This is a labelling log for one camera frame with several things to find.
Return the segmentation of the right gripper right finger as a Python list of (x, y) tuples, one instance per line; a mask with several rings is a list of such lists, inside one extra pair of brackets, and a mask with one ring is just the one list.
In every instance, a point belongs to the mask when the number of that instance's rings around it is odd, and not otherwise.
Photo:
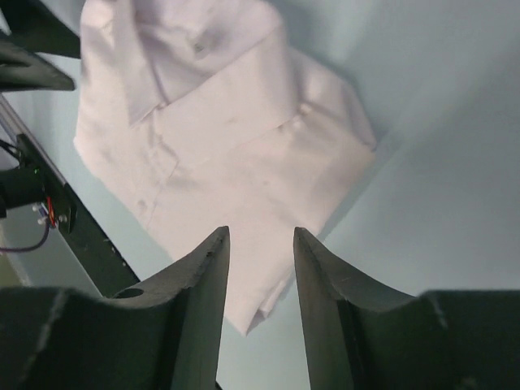
[(519, 293), (436, 290), (412, 297), (293, 237), (313, 389), (516, 389)]

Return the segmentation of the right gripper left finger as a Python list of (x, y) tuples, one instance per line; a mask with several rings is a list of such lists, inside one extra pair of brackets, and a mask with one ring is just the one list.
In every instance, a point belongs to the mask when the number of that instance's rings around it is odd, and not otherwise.
[(230, 232), (113, 298), (1, 291), (4, 389), (215, 389)]

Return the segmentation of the white long sleeve shirt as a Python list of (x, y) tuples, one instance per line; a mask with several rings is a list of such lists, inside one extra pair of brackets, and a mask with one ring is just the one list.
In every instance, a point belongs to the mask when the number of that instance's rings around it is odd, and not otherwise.
[(372, 163), (353, 88), (265, 1), (87, 1), (74, 144), (172, 259), (231, 232), (226, 319), (247, 334)]

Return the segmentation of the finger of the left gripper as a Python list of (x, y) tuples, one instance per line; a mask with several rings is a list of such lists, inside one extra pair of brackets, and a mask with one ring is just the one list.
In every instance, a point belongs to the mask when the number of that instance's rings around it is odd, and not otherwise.
[(1, 13), (18, 46), (34, 53), (80, 58), (80, 38), (42, 1), (1, 1)]
[(73, 91), (74, 80), (38, 54), (1, 39), (1, 91)]

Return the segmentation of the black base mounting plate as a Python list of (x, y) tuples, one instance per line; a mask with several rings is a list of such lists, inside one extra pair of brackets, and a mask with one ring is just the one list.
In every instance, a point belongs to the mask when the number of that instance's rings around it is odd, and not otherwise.
[(139, 278), (5, 97), (1, 97), (1, 126), (15, 145), (40, 167), (45, 178), (46, 200), (26, 206), (34, 205), (37, 213), (48, 219), (93, 286), (103, 296), (112, 297), (138, 283)]

